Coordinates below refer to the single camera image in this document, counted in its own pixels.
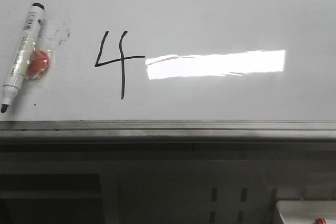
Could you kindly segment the white whiteboard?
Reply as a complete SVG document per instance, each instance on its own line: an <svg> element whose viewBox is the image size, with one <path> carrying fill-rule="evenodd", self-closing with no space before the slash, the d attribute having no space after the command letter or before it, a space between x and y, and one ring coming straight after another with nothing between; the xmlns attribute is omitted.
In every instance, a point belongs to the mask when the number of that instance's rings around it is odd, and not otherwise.
<svg viewBox="0 0 336 224"><path fill-rule="evenodd" d="M335 119L335 0L1 0L2 78L33 2L54 54L2 121Z"/></svg>

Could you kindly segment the red round magnet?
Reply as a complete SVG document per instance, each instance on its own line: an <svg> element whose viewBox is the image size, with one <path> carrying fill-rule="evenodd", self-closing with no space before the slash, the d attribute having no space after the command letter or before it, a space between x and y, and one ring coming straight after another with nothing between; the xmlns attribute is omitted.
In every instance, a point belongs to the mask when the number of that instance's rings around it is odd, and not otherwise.
<svg viewBox="0 0 336 224"><path fill-rule="evenodd" d="M40 78L49 68L50 59L48 53L35 50L29 61L27 75L31 79Z"/></svg>

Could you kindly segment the small red object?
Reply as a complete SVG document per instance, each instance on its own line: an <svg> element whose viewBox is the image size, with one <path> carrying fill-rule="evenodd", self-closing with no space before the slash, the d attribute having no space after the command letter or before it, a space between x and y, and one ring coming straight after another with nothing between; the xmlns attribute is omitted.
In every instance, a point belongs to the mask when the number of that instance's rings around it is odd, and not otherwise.
<svg viewBox="0 0 336 224"><path fill-rule="evenodd" d="M315 224L326 224L326 220L324 218L318 218L315 220Z"/></svg>

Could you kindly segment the white whiteboard marker black tip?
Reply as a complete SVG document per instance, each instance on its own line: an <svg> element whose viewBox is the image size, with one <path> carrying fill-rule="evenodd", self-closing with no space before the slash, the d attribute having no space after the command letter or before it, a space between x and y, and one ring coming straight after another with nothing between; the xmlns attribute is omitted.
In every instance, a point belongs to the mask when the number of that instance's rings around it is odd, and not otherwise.
<svg viewBox="0 0 336 224"><path fill-rule="evenodd" d="M44 5L33 3L29 8L23 30L14 51L13 61L10 64L3 84L1 113L7 111L21 90L30 57L35 49L35 44L44 21L44 16Z"/></svg>

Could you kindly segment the grey slotted metal panel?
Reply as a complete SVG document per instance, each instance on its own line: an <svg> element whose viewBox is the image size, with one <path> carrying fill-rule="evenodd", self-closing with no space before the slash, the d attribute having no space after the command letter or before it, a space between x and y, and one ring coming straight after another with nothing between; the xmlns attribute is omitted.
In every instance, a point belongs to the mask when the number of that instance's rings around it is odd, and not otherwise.
<svg viewBox="0 0 336 224"><path fill-rule="evenodd" d="M117 188L122 223L272 223L277 200L335 199L335 162L132 162Z"/></svg>

